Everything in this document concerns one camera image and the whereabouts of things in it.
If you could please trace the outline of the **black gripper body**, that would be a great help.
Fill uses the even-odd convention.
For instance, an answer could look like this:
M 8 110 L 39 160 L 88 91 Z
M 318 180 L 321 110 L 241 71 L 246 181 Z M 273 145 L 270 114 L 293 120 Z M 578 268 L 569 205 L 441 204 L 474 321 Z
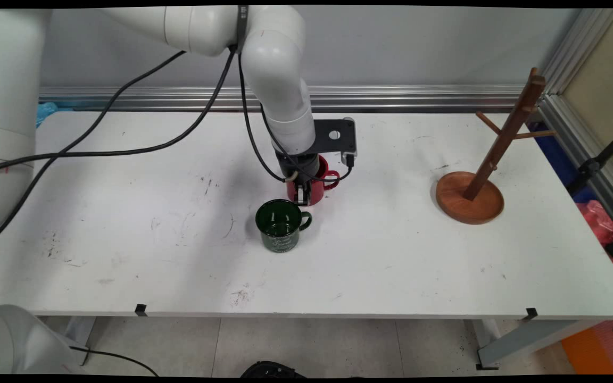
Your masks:
M 284 177 L 289 178 L 297 171 L 297 177 L 293 182 L 297 182 L 299 185 L 311 181 L 312 176 L 318 177 L 320 174 L 319 155 L 317 154 L 286 156 L 277 151 L 276 158 L 279 162 L 280 171 Z

